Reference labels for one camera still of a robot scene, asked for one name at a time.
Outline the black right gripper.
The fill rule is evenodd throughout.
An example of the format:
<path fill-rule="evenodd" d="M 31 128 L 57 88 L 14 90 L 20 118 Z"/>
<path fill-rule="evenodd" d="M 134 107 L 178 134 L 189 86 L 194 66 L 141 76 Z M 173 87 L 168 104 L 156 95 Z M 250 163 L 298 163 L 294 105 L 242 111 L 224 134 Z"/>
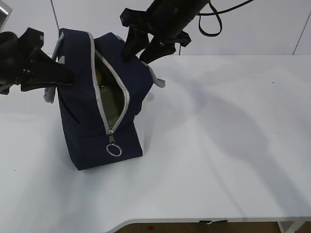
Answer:
<path fill-rule="evenodd" d="M 155 0 L 146 11 L 125 8 L 121 23 L 128 27 L 122 59 L 139 59 L 147 64 L 175 53 L 175 43 L 186 47 L 190 36 L 183 29 L 209 3 L 208 0 Z M 148 34 L 155 38 L 149 42 Z"/>

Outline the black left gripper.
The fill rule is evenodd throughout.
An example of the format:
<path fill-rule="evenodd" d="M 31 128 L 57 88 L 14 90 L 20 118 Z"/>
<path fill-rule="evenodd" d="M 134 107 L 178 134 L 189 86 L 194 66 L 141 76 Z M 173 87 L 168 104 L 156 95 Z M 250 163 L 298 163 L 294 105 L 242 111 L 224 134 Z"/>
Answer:
<path fill-rule="evenodd" d="M 20 85 L 21 91 L 27 92 L 74 84 L 74 73 L 45 54 L 43 45 L 44 33 L 33 28 L 27 28 L 20 37 L 14 32 L 0 33 L 2 95 L 8 95 L 13 85 Z"/>

